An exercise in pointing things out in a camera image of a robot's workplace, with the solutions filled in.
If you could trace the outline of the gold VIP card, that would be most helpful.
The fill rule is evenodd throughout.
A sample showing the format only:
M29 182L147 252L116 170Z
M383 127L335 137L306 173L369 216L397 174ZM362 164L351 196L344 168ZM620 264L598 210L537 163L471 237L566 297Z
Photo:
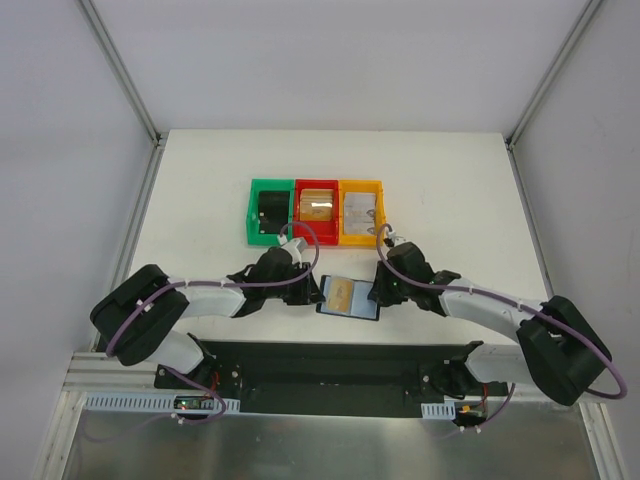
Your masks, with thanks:
M343 277L331 277L326 294L326 309L330 313L347 314L350 312L354 282Z

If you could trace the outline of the black card holder wallet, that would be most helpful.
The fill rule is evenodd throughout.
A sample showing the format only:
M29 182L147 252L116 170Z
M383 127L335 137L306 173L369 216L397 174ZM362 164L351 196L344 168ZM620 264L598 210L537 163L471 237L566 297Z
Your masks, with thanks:
M373 283L334 275L323 275L320 290L324 300L316 305L318 314L378 321L381 307L368 298Z

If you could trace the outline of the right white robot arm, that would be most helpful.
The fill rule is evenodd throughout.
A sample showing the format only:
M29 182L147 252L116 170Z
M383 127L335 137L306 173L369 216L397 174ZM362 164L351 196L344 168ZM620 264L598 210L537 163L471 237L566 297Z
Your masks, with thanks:
M369 298L387 308L411 301L441 317L472 322L519 345L533 384L549 399L571 406L583 395L617 399L593 387L612 367L604 342L566 297L522 300L480 287L449 270L435 271L412 242L384 242Z

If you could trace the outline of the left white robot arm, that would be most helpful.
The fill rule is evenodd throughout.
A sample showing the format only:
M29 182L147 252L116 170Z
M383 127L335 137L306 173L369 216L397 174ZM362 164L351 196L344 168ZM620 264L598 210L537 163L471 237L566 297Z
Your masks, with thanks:
M173 281L148 264L96 304L90 320L107 343L105 353L129 367L149 361L176 371L188 388L204 387L212 356L193 334L175 329L178 321L202 316L241 318L266 301L288 306L325 300L301 251L289 243L272 247L244 269L213 281Z

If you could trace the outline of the gold cards stack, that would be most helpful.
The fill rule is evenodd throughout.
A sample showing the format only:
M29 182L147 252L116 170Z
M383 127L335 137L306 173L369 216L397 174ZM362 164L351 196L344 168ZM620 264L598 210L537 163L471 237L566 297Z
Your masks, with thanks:
M303 189L299 197L299 220L329 222L333 219L334 194L331 189Z

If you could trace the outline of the silver VIP cards stack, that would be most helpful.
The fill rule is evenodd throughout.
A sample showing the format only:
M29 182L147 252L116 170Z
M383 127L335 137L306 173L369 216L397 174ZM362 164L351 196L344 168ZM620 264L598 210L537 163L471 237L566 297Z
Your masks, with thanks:
M345 235L374 235L377 197L370 192L347 192L343 202Z

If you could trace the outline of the black wallets in green bin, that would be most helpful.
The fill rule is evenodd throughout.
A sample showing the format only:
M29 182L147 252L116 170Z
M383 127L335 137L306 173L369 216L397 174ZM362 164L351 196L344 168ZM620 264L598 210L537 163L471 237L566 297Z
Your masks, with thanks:
M263 190L258 193L258 232L278 234L289 222L290 193Z

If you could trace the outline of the red plastic bin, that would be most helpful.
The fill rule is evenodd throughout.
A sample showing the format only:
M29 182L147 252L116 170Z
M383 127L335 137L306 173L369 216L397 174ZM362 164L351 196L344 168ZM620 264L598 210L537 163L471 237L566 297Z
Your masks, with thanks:
M339 183L328 179L296 179L294 220L306 224L320 245L339 240Z

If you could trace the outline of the green plastic bin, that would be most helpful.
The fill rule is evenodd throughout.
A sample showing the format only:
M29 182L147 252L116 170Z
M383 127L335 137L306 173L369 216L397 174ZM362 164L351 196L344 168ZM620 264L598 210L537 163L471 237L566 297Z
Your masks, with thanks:
M246 237L250 246L279 245L281 229L293 220L295 181L254 178L246 214Z

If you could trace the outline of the yellow plastic bin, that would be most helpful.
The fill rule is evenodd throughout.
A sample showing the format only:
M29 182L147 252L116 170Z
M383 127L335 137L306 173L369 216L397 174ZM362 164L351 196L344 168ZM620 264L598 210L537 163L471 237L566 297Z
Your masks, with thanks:
M340 179L338 245L374 248L386 222L383 183L380 180Z

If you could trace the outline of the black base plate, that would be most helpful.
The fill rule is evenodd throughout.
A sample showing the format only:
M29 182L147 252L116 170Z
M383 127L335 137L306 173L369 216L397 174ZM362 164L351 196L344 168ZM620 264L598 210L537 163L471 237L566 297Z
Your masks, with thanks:
M243 413L417 418L446 398L498 398L506 383L476 380L467 345L374 345L206 341L213 356L196 382Z

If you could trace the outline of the left aluminium frame post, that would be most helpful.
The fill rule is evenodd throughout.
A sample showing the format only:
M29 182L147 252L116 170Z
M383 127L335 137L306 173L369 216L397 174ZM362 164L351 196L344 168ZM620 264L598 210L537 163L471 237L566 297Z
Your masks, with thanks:
M162 132L156 126L131 74L109 32L96 4L91 0L75 1L94 39L102 52L116 82L131 106L137 120L154 146L163 141Z

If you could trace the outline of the aluminium frame post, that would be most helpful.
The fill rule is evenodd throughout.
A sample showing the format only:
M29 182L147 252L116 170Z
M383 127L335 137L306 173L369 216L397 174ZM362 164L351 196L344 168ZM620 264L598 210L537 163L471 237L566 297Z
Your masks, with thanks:
M579 44L605 5L605 0L588 0L580 9L568 33L565 35L529 100L525 104L514 127L510 130L509 134L505 136L505 145L508 151L514 149L525 133L563 68L572 58Z
M91 0L75 1L94 39L102 52L116 82L131 106L137 120L154 146L163 141L162 132L156 126L131 74L109 32L96 4Z

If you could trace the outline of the right aluminium frame post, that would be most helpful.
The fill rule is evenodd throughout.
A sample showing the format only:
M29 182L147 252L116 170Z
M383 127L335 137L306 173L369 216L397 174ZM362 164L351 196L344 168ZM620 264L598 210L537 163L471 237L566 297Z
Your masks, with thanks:
M514 127L510 130L509 134L505 136L505 145L508 151L514 149L525 133L563 68L572 58L579 44L605 5L605 0L588 0L580 9L568 33L565 35L529 100L525 104Z

